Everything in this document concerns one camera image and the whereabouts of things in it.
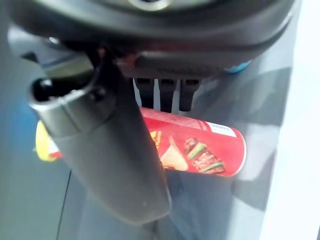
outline gray floor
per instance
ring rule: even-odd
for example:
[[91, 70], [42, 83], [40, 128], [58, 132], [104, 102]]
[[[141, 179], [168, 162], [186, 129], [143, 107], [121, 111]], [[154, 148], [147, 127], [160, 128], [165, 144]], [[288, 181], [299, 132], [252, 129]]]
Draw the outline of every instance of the gray floor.
[[[272, 181], [278, 138], [286, 110], [298, 15], [280, 41], [244, 72], [208, 79], [188, 116], [239, 129], [247, 161], [236, 177], [169, 171], [173, 209], [169, 217], [143, 227], [113, 218], [62, 162], [44, 163], [33, 152], [36, 118], [26, 87], [42, 72], [15, 59], [0, 19], [0, 239], [1, 240], [256, 240]], [[175, 93], [173, 112], [178, 112]]]

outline pringles can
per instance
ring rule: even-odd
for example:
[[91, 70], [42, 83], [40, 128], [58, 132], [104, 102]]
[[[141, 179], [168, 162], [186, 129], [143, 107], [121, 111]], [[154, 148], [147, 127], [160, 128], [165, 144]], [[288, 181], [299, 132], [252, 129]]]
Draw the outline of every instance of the pringles can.
[[[247, 148], [237, 129], [149, 108], [140, 110], [163, 168], [232, 177], [243, 167]], [[36, 148], [39, 156], [45, 156], [45, 161], [62, 158], [63, 154], [43, 131], [39, 123], [37, 136], [40, 143], [45, 143]]]

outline blue object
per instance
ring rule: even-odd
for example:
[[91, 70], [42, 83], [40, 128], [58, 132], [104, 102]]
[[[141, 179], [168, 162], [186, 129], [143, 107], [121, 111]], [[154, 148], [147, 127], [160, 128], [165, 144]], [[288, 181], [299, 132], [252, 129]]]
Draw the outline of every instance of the blue object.
[[244, 70], [249, 64], [251, 63], [250, 61], [241, 63], [238, 66], [232, 66], [230, 68], [225, 68], [224, 70], [228, 73], [228, 74], [237, 74], [239, 72], [241, 72], [242, 70]]

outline red chip can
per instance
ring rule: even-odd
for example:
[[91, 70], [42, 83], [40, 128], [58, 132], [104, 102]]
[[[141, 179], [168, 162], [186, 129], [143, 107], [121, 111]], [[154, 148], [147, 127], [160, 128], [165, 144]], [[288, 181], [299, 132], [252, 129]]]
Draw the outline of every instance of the red chip can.
[[[247, 148], [237, 129], [149, 108], [141, 113], [163, 168], [223, 177], [242, 169]], [[51, 159], [63, 157], [51, 139], [47, 148]]]

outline printed food image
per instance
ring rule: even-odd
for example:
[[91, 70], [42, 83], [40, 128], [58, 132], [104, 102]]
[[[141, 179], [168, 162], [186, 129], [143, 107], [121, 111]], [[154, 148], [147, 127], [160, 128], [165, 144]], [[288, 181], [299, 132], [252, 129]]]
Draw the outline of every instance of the printed food image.
[[221, 158], [214, 156], [210, 151], [202, 153], [199, 158], [194, 161], [194, 166], [201, 173], [218, 174], [226, 171]]
[[196, 138], [189, 138], [185, 141], [184, 152], [200, 173], [220, 174], [226, 171], [221, 158], [213, 155], [207, 149], [207, 145], [199, 142]]
[[197, 145], [198, 140], [194, 137], [185, 140], [184, 143], [184, 153], [188, 154]]
[[178, 171], [188, 170], [188, 164], [176, 146], [173, 137], [169, 138], [170, 146], [162, 155], [160, 161], [164, 168]]

